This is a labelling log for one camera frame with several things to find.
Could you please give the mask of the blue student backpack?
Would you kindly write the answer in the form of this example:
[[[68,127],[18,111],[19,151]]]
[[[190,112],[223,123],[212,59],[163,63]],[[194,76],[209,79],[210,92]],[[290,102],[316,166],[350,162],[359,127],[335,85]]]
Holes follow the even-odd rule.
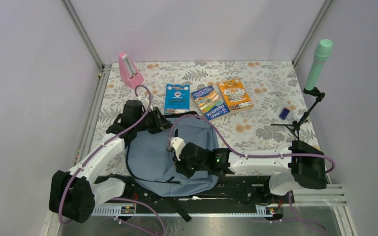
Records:
[[[178,130],[178,137],[185,142],[208,150],[219,147],[216,132],[207,122],[198,119],[197,112],[166,115],[166,120],[171,123],[179,121],[175,129]],[[190,178],[178,173],[173,160],[175,153],[166,149],[168,135],[168,130],[157,134],[138,132],[127,148],[126,167],[140,186],[165,198],[175,212],[189,222],[191,217],[183,210],[176,197],[210,190],[219,178],[207,171],[196,171]]]

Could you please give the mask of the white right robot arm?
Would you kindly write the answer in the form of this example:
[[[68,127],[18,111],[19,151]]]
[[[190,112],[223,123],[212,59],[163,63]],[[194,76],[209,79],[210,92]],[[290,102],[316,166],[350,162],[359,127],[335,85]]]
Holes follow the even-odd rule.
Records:
[[[327,185],[324,154],[303,141],[294,140],[291,146],[279,150],[235,151],[229,148],[208,150],[175,137],[170,147],[175,152],[177,172],[187,178],[199,171],[219,177],[269,177],[262,195],[271,203],[291,190],[320,190]]]

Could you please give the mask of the orange book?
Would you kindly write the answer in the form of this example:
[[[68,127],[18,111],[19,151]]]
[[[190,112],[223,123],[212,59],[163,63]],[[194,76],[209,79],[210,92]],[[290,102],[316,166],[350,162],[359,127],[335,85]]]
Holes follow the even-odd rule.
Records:
[[[217,82],[217,86],[230,112],[253,108],[252,100],[240,78]]]

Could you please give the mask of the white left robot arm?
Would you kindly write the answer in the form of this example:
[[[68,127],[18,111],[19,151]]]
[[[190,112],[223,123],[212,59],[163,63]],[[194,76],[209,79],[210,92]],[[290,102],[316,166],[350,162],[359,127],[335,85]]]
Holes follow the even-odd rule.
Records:
[[[121,179],[110,177],[96,183],[107,164],[123,152],[138,132],[160,133],[172,126],[157,107],[149,102],[128,100],[114,122],[107,128],[99,145],[67,172],[54,173],[51,181],[49,210],[70,221],[84,223],[94,208],[112,198],[127,202],[133,189]]]

